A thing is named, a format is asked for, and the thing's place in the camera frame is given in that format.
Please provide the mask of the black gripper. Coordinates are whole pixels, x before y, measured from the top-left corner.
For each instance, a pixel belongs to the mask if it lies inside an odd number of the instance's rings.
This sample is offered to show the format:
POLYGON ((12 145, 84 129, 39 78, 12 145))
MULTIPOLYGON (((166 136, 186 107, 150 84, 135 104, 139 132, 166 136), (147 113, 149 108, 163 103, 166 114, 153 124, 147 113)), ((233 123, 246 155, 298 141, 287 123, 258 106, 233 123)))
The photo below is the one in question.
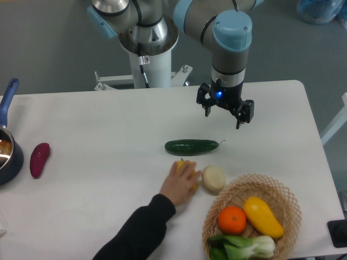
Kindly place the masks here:
POLYGON ((241 99, 243 82, 235 86, 224 86, 222 79, 211 80, 211 87, 202 83, 197 90, 196 103, 204 109, 204 115, 209 116, 211 107, 218 106, 230 112, 236 112, 236 129, 242 124, 251 122, 254 116, 254 101, 241 99))

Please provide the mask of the black sleeved forearm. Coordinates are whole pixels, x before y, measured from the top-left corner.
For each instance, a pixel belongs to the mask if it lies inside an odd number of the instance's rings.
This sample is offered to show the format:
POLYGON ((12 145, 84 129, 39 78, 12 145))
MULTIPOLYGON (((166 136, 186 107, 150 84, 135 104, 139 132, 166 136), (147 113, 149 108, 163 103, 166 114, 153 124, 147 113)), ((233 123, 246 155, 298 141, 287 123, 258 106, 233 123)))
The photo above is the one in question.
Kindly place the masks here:
POLYGON ((93 258, 147 259, 163 241, 166 224, 175 213, 175 206, 166 196, 155 195, 147 206, 135 210, 93 258))

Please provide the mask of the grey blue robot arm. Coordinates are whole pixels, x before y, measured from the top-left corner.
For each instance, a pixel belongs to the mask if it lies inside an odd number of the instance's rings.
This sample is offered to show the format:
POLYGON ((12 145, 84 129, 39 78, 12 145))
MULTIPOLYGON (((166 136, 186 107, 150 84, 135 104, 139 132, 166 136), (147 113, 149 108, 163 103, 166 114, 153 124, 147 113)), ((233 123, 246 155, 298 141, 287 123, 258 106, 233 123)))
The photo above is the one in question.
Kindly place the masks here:
POLYGON ((136 88, 171 86, 171 51, 180 33, 212 54, 210 83, 197 92, 206 114, 213 106, 249 123, 254 101, 241 97, 252 42, 248 11, 258 1, 93 1, 87 12, 107 38, 128 52, 136 88))

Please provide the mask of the person's bare hand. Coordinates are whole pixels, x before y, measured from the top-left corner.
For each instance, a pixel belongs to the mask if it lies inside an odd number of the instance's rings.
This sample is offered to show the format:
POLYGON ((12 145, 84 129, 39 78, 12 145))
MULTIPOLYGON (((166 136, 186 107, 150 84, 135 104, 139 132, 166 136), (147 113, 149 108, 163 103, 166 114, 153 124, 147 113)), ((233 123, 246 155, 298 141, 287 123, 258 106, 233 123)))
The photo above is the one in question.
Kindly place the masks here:
POLYGON ((159 190, 161 195, 167 197, 174 206, 180 206, 188 202, 196 190, 193 184, 199 180, 202 171, 196 171, 195 176, 190 176, 196 170, 196 162, 185 160, 184 165, 176 172, 177 161, 175 161, 159 190))

